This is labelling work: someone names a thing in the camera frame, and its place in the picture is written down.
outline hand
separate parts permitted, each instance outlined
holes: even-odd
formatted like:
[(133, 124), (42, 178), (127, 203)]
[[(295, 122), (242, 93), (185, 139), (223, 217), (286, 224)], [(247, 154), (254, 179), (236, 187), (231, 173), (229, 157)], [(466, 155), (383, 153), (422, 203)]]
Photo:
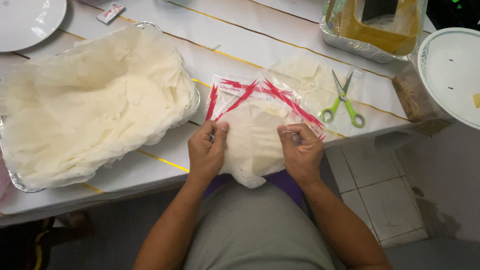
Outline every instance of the hand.
[[(225, 161), (228, 128), (227, 122), (217, 127), (215, 121), (208, 120), (188, 140), (189, 179), (199, 181), (206, 187), (218, 175)], [(213, 143), (210, 142), (211, 134), (215, 134)]]
[[(295, 145), (293, 134), (298, 134), (301, 144)], [(308, 186), (320, 179), (320, 161), (324, 155), (324, 143), (306, 124), (281, 125), (277, 127), (283, 148), (285, 168), (300, 187)]]

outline purple cloth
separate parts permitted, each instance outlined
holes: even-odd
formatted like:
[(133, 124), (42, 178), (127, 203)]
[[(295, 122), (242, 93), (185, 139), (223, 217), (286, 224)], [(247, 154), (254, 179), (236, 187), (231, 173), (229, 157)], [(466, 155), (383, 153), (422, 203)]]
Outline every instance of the purple cloth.
[[(300, 208), (303, 205), (302, 191), (297, 185), (297, 182), (288, 174), (287, 170), (283, 170), (271, 175), (265, 176), (267, 182), (275, 185), (283, 192), (285, 192)], [(204, 193), (204, 198), (207, 198), (212, 194), (217, 188), (221, 187), (223, 184), (228, 181), (235, 181), (231, 174), (221, 174), (215, 177), (210, 185), (207, 187), (207, 190)]]

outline condiment packet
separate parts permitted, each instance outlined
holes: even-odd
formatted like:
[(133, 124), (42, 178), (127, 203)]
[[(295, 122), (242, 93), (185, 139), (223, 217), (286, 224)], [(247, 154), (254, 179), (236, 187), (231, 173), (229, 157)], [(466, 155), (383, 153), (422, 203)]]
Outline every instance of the condiment packet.
[(96, 18), (108, 24), (111, 21), (111, 19), (115, 18), (115, 16), (117, 16), (117, 14), (120, 13), (120, 11), (122, 11), (124, 8), (125, 8), (124, 5), (118, 2), (112, 2), (108, 6), (108, 9), (100, 13)]

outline white plate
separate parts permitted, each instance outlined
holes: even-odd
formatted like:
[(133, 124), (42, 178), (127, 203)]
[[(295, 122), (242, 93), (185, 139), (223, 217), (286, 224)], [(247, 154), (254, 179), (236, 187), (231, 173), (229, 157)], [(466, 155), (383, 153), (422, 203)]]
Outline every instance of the white plate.
[(428, 36), (418, 56), (420, 78), (433, 99), (459, 121), (480, 129), (480, 32), (446, 28)]
[(0, 0), (0, 52), (25, 49), (62, 22), (67, 0)]

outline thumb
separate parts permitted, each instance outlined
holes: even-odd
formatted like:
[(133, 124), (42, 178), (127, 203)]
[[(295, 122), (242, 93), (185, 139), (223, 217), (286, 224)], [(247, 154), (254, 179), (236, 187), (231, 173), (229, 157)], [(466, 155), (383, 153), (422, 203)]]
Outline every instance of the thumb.
[(276, 128), (276, 131), (280, 137), (284, 154), (296, 148), (295, 142), (293, 141), (293, 134), (287, 126), (280, 125)]
[(227, 122), (221, 123), (215, 132), (215, 141), (213, 141), (212, 150), (215, 152), (223, 152), (227, 147), (227, 134), (230, 125)]

